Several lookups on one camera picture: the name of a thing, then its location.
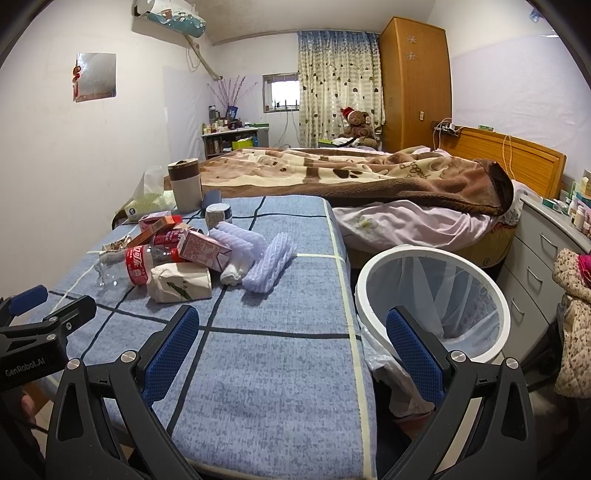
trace ceiling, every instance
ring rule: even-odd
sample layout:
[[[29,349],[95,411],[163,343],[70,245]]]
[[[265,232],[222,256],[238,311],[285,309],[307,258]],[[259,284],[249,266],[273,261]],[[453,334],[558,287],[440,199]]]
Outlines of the ceiling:
[[[206,34],[214,45],[297,30],[381,33],[394,15],[427,21],[435,4],[435,0],[193,1],[207,22]]]

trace mirror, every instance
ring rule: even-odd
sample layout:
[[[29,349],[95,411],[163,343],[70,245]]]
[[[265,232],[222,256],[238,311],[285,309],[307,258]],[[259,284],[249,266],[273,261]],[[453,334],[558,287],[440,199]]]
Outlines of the mirror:
[[[75,102],[111,98],[116,90],[114,53],[79,53],[73,75]]]

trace wardrobe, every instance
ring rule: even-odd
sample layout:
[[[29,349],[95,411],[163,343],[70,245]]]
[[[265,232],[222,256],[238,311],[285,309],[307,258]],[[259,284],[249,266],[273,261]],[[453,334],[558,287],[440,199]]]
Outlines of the wardrobe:
[[[379,38],[386,121],[382,149],[433,147],[432,122],[452,116],[445,30],[394,17]]]

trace red hat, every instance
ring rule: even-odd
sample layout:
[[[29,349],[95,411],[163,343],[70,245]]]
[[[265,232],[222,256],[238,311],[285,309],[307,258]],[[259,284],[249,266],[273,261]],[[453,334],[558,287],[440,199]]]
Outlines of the red hat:
[[[343,108],[340,112],[345,117],[345,120],[349,121],[349,115],[352,114],[355,110],[353,110],[350,106]]]

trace wooden headboard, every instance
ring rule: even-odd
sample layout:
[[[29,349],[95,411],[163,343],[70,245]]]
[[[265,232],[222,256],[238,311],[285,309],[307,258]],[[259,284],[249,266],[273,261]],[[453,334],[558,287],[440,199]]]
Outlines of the wooden headboard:
[[[503,141],[505,141],[505,161],[503,161]],[[521,138],[509,138],[504,134],[487,132],[474,128],[462,128],[459,137],[441,135],[440,148],[455,157],[468,160],[486,158],[499,163],[507,175],[525,183],[533,191],[546,198],[558,198],[560,180],[566,163],[566,155],[528,142]],[[513,161],[509,167],[513,150]]]

